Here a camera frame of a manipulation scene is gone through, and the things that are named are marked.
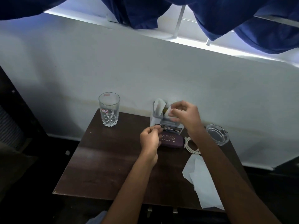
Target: drinking glass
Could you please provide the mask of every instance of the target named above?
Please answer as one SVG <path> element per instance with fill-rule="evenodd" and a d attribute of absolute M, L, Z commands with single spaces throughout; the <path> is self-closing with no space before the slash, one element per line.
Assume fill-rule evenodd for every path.
<path fill-rule="evenodd" d="M 112 127 L 117 124 L 120 100 L 116 93 L 111 92 L 99 96 L 101 117 L 105 126 Z"/>

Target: white wall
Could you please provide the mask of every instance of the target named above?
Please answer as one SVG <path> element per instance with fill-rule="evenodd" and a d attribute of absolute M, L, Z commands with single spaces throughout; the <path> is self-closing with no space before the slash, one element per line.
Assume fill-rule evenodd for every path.
<path fill-rule="evenodd" d="M 123 111 L 145 116 L 158 97 L 195 103 L 243 162 L 299 155 L 299 69 L 284 63 L 42 14 L 0 22 L 0 65 L 49 134 L 82 137 L 99 94 L 112 91 Z"/>

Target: dark brown table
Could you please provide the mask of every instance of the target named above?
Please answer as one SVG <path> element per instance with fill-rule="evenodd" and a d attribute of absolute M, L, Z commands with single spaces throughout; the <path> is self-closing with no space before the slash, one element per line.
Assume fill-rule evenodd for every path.
<path fill-rule="evenodd" d="M 149 123 L 148 117 L 119 113 L 118 124 L 106 127 L 98 110 L 53 193 L 114 200 L 140 153 L 139 135 Z M 227 143 L 222 150 L 251 186 L 232 144 Z M 150 176 L 145 204 L 202 209 L 193 185 L 182 174 L 190 155 L 185 148 L 158 148 L 158 162 Z"/>

